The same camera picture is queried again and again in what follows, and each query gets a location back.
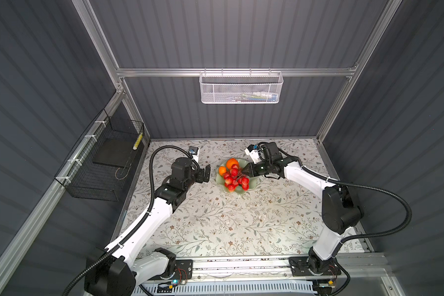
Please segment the small fake tangerine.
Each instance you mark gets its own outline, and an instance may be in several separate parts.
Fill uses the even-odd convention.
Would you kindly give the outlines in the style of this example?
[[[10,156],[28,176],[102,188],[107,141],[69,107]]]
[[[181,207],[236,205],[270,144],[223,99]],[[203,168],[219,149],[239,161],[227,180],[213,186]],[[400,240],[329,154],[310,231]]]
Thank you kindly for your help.
[[[218,167],[218,174],[223,176],[227,172],[227,168],[225,166]]]

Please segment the large fake orange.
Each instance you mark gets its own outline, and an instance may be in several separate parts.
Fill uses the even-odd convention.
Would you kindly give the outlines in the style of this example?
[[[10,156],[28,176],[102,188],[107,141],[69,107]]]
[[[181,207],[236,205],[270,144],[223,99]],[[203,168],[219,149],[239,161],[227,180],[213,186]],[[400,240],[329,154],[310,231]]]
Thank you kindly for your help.
[[[239,168],[240,167],[239,162],[235,158],[229,159],[226,162],[226,165],[225,165],[225,167],[228,170],[231,170],[233,168],[233,166],[235,166],[235,168]]]

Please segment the red fake grape bunch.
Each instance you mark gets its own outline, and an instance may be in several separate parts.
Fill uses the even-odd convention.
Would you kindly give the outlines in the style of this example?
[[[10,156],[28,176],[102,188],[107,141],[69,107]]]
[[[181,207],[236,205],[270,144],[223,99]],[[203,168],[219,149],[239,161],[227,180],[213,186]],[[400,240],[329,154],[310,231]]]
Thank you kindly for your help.
[[[236,192],[238,188],[243,191],[248,191],[250,186],[249,177],[242,174],[239,168],[233,168],[231,170],[227,169],[227,172],[222,176],[223,184],[229,192]]]

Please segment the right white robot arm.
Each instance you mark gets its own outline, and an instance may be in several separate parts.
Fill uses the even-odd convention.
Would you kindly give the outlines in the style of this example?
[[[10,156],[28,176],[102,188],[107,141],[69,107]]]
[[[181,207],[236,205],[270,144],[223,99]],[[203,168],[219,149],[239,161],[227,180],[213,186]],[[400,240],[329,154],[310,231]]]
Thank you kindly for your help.
[[[250,158],[242,169],[244,175],[289,180],[319,198],[323,227],[303,265],[312,275],[327,272],[335,265],[344,239],[353,234],[354,227],[363,217],[356,192],[348,185],[340,184],[339,180],[309,169],[298,157],[286,153],[274,142],[251,144],[244,152]]]

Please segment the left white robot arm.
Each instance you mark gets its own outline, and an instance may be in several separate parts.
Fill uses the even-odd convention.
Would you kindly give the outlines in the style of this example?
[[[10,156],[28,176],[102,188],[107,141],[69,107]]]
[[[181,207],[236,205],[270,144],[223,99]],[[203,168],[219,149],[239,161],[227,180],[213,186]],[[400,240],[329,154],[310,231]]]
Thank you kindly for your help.
[[[93,296],[130,296],[134,289],[154,277],[170,279],[175,272],[176,256],[158,248],[143,259],[138,254],[186,200],[194,183],[207,183],[211,167],[195,170],[192,161],[180,157],[171,166],[168,181],[158,187],[149,206],[117,239],[97,249],[87,259],[90,271],[84,290]]]

